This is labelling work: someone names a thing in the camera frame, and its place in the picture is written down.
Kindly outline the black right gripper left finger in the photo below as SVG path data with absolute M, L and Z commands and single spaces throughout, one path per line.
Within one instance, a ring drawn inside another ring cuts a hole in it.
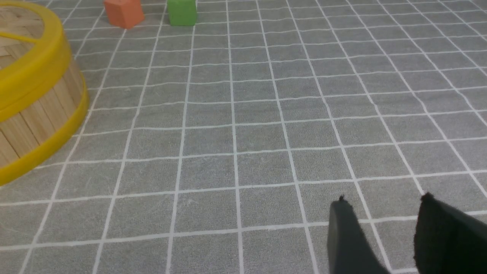
M 375 256 L 353 207 L 344 196 L 330 205 L 328 263 L 331 274 L 388 274 Z

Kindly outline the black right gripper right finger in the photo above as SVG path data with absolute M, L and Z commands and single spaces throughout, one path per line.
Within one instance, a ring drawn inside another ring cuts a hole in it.
M 485 274 L 486 223 L 426 193 L 417 217 L 414 260 L 420 274 Z

